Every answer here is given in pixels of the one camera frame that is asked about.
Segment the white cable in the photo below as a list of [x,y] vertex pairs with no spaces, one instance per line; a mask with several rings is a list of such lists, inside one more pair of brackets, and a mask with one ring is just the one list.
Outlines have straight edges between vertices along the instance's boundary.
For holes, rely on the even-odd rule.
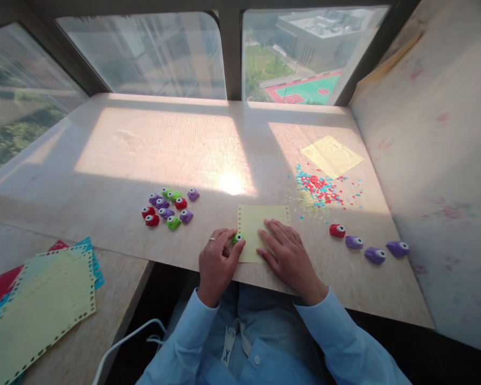
[[152,334],[146,339],[146,342],[156,342],[159,345],[164,345],[164,341],[162,341],[158,334]]
[[116,349],[117,347],[119,347],[123,342],[125,342],[126,340],[130,339],[131,337],[135,336],[137,333],[139,333],[142,329],[144,329],[146,326],[150,325],[150,324],[153,324],[153,323],[157,323],[160,328],[162,329],[162,331],[164,331],[164,334],[166,334],[166,328],[164,327],[164,325],[162,324],[162,322],[160,322],[160,320],[158,319],[152,319],[152,320],[149,320],[147,323],[145,323],[143,326],[141,326],[140,328],[134,330],[132,333],[130,333],[129,335],[127,335],[125,338],[123,338],[122,340],[119,340],[117,341],[114,345],[112,345],[112,347],[107,350],[105,352],[105,354],[103,355],[101,361],[100,361],[100,364],[98,365],[98,370],[96,371],[96,374],[95,374],[95,379],[93,380],[92,382],[92,385],[98,385],[98,380],[100,379],[100,375],[102,374],[102,370],[103,370],[103,365],[105,363],[105,360],[107,359],[108,355],[114,350]]

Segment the left hand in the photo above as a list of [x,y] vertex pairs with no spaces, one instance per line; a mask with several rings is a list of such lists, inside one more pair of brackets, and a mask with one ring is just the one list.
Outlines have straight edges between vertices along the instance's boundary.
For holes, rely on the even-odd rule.
[[198,298],[208,307],[215,307],[235,273],[245,240],[231,248],[236,229],[219,229],[212,233],[199,255]]

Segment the green court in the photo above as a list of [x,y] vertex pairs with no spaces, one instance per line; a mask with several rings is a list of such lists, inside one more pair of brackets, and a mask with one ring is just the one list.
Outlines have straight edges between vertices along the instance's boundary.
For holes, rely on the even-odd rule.
[[264,90],[276,103],[326,105],[341,71],[312,79],[267,87]]

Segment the window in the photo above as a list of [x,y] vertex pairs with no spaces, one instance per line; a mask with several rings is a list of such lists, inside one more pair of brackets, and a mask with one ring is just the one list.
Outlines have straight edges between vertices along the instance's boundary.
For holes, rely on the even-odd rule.
[[219,28],[206,13],[57,23],[115,93],[226,99]]
[[0,167],[87,98],[22,27],[0,28]]
[[246,11],[244,100],[334,105],[388,9]]

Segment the yellow paper sheet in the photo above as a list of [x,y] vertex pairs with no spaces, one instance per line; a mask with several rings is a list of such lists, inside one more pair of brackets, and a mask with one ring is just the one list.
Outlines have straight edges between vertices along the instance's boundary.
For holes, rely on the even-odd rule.
[[11,303],[30,295],[42,283],[57,274],[70,261],[76,260],[86,252],[87,245],[49,251],[27,259],[24,268],[14,281],[14,289],[8,302],[0,308],[0,313],[7,311]]
[[331,136],[324,137],[301,152],[331,178],[338,178],[363,161],[361,156]]
[[96,309],[96,277],[92,272],[92,250],[72,260],[67,266],[67,271],[71,285],[74,320],[78,322],[91,315]]
[[[26,264],[36,267],[36,275],[31,282],[18,285],[21,290],[0,316],[1,384],[12,382],[50,345],[96,311],[92,251],[83,252],[84,248],[40,254]],[[38,268],[43,262],[47,267]]]
[[0,385],[11,383],[73,325],[65,269],[0,315]]
[[237,228],[240,233],[244,234],[246,240],[239,262],[264,262],[257,254],[257,248],[267,248],[258,235],[259,228],[267,231],[266,225],[263,224],[263,220],[266,218],[275,218],[284,225],[290,226],[290,214],[287,206],[239,206]]

